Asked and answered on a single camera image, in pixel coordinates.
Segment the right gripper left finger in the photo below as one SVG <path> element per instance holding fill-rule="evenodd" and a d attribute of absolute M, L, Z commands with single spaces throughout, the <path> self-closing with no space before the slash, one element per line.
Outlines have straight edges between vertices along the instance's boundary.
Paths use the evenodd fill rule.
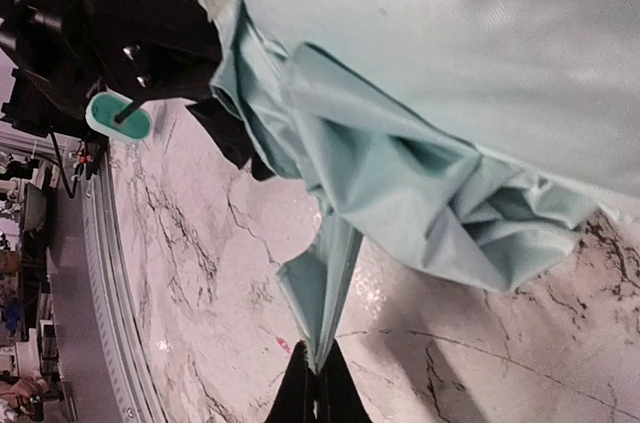
<path fill-rule="evenodd" d="M 299 341 L 268 414 L 268 423 L 312 423 L 314 405 L 315 376 L 308 366 L 305 342 Z"/>

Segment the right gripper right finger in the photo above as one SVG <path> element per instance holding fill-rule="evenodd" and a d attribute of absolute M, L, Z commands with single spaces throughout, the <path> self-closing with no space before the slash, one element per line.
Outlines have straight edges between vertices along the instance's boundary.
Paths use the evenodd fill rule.
<path fill-rule="evenodd" d="M 337 341 L 316 376 L 316 402 L 318 422 L 370 423 Z"/>

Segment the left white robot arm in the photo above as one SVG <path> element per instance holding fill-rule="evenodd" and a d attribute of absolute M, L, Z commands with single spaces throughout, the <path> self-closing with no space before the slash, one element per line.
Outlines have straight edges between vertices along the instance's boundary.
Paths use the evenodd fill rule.
<path fill-rule="evenodd" d="M 90 99 L 204 99 L 221 62 L 197 0 L 1 0 L 1 48 L 15 84 L 4 122 L 38 137 L 80 137 Z"/>

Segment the mint green folding umbrella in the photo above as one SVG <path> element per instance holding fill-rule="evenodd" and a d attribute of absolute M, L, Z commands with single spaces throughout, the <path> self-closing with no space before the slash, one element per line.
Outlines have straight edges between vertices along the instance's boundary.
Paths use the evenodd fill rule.
<path fill-rule="evenodd" d="M 508 291 L 639 218 L 639 0 L 224 0 L 207 79 L 323 219 L 279 281 L 324 366 L 363 239 Z"/>

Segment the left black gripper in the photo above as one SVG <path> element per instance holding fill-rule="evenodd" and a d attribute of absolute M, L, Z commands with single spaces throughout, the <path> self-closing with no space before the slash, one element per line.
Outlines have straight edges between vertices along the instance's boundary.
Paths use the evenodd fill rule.
<path fill-rule="evenodd" d="M 221 60 L 197 0 L 14 0 L 14 62 L 59 108 L 94 84 L 134 101 L 204 99 Z"/>

